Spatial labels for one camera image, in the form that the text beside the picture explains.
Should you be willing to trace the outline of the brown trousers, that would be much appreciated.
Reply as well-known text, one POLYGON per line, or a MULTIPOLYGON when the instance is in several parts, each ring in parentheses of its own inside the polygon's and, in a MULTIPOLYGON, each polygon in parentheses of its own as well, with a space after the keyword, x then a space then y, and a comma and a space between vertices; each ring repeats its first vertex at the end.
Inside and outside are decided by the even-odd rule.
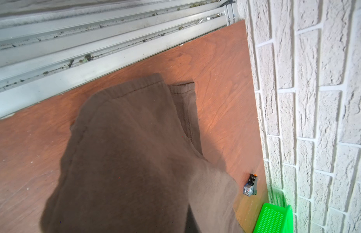
POLYGON ((195 83, 159 74, 81 107, 44 233, 241 233, 238 184, 202 153, 195 83))

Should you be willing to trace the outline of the small black clamp part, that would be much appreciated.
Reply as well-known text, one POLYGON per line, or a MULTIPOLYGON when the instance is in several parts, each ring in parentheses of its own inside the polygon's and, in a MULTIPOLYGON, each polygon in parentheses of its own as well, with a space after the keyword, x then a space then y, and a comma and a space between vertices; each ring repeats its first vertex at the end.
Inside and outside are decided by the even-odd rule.
POLYGON ((257 195, 257 175, 256 174, 250 174, 250 177, 244 186, 243 194, 248 197, 257 195))

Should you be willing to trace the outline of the aluminium mounting rail frame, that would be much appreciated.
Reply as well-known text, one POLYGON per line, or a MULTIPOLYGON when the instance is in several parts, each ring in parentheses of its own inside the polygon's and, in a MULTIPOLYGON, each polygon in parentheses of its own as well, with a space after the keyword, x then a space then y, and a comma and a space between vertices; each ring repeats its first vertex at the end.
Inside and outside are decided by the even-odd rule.
POLYGON ((236 1, 0 2, 0 119, 234 24, 236 1))

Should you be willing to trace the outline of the green plastic basket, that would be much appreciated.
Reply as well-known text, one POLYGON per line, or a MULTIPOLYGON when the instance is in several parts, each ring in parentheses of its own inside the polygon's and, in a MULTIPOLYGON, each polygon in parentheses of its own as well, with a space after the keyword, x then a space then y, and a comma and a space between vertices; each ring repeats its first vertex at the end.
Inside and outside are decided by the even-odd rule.
POLYGON ((294 218, 291 205, 285 208, 265 203, 253 233, 293 233, 294 218))

